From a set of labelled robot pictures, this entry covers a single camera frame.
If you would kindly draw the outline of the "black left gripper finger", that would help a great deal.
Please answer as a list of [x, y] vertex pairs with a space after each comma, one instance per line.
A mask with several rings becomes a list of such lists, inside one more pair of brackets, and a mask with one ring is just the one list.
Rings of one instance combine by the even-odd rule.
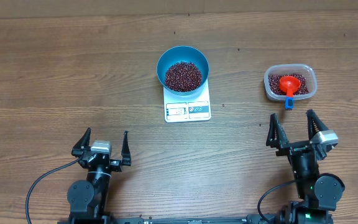
[[72, 147], [72, 156], [82, 156], [86, 151], [90, 150], [91, 128], [87, 128], [84, 135]]
[[132, 164], [131, 152], [130, 152], [129, 144], [128, 144], [128, 131], [124, 131], [121, 156], [122, 156], [122, 164], [124, 166], [130, 166]]

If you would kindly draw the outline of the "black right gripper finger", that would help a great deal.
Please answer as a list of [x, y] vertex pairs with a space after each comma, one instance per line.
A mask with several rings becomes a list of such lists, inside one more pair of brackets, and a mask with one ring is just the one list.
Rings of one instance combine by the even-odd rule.
[[283, 126], [278, 120], [278, 116], [275, 113], [271, 114], [266, 146], [270, 146], [271, 148], [283, 148], [283, 146], [288, 143], [289, 140]]
[[314, 110], [308, 110], [306, 116], [308, 120], [307, 128], [309, 140], [321, 139], [329, 128], [319, 119]]

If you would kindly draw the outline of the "red measuring scoop blue handle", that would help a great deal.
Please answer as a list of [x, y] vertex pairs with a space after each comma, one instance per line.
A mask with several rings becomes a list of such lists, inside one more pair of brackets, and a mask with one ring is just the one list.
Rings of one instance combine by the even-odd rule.
[[279, 80], [279, 88], [286, 94], [285, 109], [292, 110], [295, 104], [294, 92], [298, 91], [301, 86], [299, 79], [293, 76], [283, 76]]

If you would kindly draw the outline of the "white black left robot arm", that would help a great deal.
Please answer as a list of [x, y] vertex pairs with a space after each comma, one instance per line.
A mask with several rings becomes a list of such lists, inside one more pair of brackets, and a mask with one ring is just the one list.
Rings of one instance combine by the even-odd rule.
[[87, 170], [85, 180], [72, 183], [67, 192], [70, 214], [66, 223], [116, 223], [113, 215], [106, 211], [109, 183], [113, 172], [121, 172], [130, 166], [131, 153], [128, 132], [124, 132], [121, 159], [112, 159], [109, 141], [95, 140], [90, 143], [91, 129], [88, 128], [71, 150], [77, 163]]

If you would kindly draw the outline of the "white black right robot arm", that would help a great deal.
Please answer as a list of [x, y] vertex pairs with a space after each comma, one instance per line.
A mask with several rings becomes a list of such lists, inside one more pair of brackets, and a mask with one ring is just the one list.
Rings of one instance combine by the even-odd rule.
[[[266, 145], [275, 148], [276, 156], [287, 157], [293, 172], [293, 180], [277, 185], [264, 193], [258, 201], [257, 211], [266, 223], [332, 223], [330, 211], [335, 211], [345, 191], [344, 182], [336, 175], [320, 173], [318, 161], [326, 158], [338, 144], [338, 136], [329, 129], [313, 110], [306, 112], [308, 140], [290, 142], [283, 126], [274, 113]], [[275, 216], [264, 215], [260, 209], [263, 199], [274, 190], [295, 184], [300, 199], [290, 201]]]

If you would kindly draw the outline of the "white digital kitchen scale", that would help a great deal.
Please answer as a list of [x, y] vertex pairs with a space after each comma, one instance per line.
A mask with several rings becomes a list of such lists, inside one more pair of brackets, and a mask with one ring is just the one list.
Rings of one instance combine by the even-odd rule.
[[211, 103], [208, 81], [190, 95], [176, 95], [163, 89], [164, 119], [167, 123], [209, 121]]

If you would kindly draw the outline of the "teal plastic bowl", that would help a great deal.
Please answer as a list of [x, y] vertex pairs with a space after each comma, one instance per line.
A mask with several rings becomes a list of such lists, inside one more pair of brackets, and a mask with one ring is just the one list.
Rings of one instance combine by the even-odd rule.
[[[192, 62], [199, 68], [202, 74], [202, 81], [201, 85], [197, 89], [189, 92], [178, 92], [165, 86], [165, 72], [169, 69], [169, 67], [178, 62]], [[209, 62], [205, 55], [198, 49], [185, 45], [179, 45], [170, 48], [160, 56], [157, 62], [158, 80], [164, 88], [168, 89], [170, 92], [176, 95], [190, 95], [199, 90], [200, 87], [203, 86], [206, 81], [208, 81], [209, 71]]]

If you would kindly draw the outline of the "clear plastic food container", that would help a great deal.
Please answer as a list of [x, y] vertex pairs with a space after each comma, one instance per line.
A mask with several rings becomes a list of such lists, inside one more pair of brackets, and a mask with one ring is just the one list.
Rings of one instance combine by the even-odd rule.
[[293, 63], [274, 65], [270, 67], [264, 74], [264, 86], [267, 98], [272, 101], [285, 101], [285, 95], [278, 95], [273, 91], [270, 86], [269, 76], [271, 75], [291, 75], [300, 74], [305, 80], [304, 86], [307, 88], [308, 93], [301, 95], [294, 95], [294, 100], [305, 100], [311, 98], [318, 89], [316, 75], [311, 67], [305, 64]]

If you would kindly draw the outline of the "red adzuki beans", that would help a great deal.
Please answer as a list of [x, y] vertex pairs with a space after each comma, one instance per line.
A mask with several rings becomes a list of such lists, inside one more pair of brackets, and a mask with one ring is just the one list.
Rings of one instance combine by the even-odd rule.
[[[300, 87], [294, 91], [294, 95], [305, 95], [309, 93], [306, 86], [306, 78], [299, 73], [286, 75], [270, 74], [268, 75], [268, 83], [270, 89], [276, 95], [285, 95], [279, 88], [279, 79], [284, 76], [295, 77], [300, 81]], [[178, 62], [169, 67], [165, 72], [164, 84], [171, 90], [178, 92], [189, 92], [197, 89], [201, 85], [202, 74], [199, 68], [192, 62]]]

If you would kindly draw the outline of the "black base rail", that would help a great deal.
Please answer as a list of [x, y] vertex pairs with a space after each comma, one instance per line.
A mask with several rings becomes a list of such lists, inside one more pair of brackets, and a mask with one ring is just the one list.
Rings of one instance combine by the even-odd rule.
[[[163, 218], [163, 219], [143, 219], [143, 218], [118, 218], [107, 219], [102, 221], [59, 221], [59, 224], [69, 223], [111, 223], [111, 224], [267, 224], [267, 223], [285, 223], [283, 219], [275, 221], [275, 215], [266, 215], [269, 222], [263, 220], [260, 215], [251, 214], [246, 217], [234, 217], [234, 218], [207, 218], [207, 219], [194, 219], [194, 218]], [[295, 223], [328, 223], [333, 224], [332, 215], [328, 215], [328, 220], [322, 220], [311, 215], [301, 215]]]

